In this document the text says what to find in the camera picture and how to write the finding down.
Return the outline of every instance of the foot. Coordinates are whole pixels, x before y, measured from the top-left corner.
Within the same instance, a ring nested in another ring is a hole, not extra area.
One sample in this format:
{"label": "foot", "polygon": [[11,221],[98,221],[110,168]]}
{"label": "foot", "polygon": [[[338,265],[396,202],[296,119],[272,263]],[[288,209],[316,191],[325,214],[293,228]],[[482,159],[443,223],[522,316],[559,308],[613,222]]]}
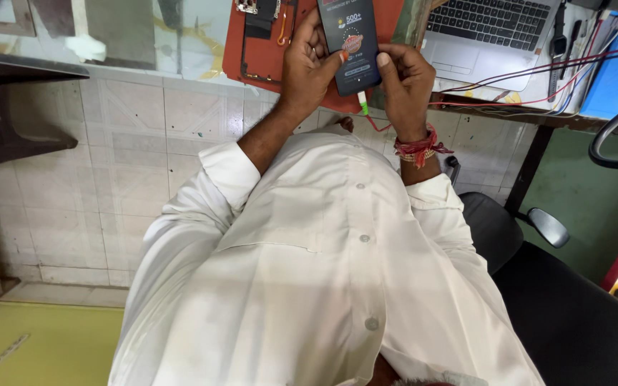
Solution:
{"label": "foot", "polygon": [[340,120],[336,123],[340,124],[342,128],[349,131],[350,133],[354,130],[354,120],[352,119],[352,117],[348,116],[340,118]]}

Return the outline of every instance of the red thread bracelet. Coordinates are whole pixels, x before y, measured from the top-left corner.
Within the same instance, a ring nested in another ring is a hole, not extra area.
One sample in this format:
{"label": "red thread bracelet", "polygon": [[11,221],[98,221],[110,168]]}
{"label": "red thread bracelet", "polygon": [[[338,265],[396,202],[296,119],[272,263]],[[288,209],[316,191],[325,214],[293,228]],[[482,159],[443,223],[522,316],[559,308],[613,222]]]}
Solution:
{"label": "red thread bracelet", "polygon": [[435,132],[435,128],[432,124],[426,123],[428,126],[428,138],[423,141],[409,142],[407,144],[403,144],[399,141],[399,138],[395,138],[395,154],[399,158],[406,157],[408,155],[413,156],[414,165],[417,168],[421,168],[426,164],[426,153],[430,150],[433,150],[436,153],[440,154],[451,154],[453,151],[449,150],[445,147],[445,145],[440,142],[435,145],[437,142],[437,133]]}

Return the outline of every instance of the black hose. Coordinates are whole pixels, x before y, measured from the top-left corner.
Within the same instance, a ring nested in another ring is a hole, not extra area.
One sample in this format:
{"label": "black hose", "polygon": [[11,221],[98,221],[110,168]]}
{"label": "black hose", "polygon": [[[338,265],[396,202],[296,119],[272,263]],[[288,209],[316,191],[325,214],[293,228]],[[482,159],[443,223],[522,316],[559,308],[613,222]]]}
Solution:
{"label": "black hose", "polygon": [[605,158],[600,154],[600,146],[602,142],[605,142],[605,138],[610,135],[614,131],[615,128],[618,127],[618,114],[610,119],[609,122],[605,123],[605,125],[597,132],[595,139],[590,143],[590,147],[588,148],[588,155],[590,159],[595,162],[597,165],[604,166],[605,168],[618,169],[618,160]]}

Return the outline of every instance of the smartphone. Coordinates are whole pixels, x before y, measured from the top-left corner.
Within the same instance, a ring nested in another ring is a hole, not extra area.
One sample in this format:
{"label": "smartphone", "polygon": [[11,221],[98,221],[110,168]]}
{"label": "smartphone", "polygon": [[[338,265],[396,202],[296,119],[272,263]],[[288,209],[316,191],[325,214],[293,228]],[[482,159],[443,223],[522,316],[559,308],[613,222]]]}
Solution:
{"label": "smartphone", "polygon": [[335,74],[338,94],[348,96],[378,86],[378,37],[372,0],[318,0],[328,51],[349,53]]}

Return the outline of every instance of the man's left hand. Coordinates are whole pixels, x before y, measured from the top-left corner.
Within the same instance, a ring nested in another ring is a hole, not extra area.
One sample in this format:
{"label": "man's left hand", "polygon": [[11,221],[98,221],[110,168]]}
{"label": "man's left hand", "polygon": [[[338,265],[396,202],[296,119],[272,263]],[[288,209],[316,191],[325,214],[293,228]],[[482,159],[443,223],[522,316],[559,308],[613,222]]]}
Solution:
{"label": "man's left hand", "polygon": [[314,8],[285,50],[276,109],[303,121],[319,107],[328,85],[348,57],[348,52],[343,50],[329,56],[319,10]]}

